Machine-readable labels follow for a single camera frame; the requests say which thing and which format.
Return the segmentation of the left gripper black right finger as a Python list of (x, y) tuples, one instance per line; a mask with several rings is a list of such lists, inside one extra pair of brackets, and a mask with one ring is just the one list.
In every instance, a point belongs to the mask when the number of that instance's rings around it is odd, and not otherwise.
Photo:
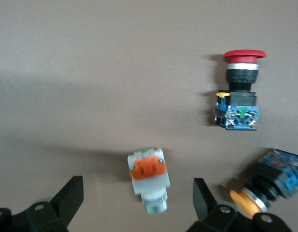
[(218, 204), (204, 179), (194, 178), (193, 206), (198, 216), (189, 232), (291, 232), (278, 216), (257, 213), (251, 219), (229, 205)]

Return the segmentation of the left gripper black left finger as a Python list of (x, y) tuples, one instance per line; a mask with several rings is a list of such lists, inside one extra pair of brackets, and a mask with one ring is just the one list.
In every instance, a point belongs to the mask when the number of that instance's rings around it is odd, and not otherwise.
[(0, 232), (67, 232), (83, 200), (83, 177), (73, 176), (49, 202), (37, 202), (16, 215), (0, 208)]

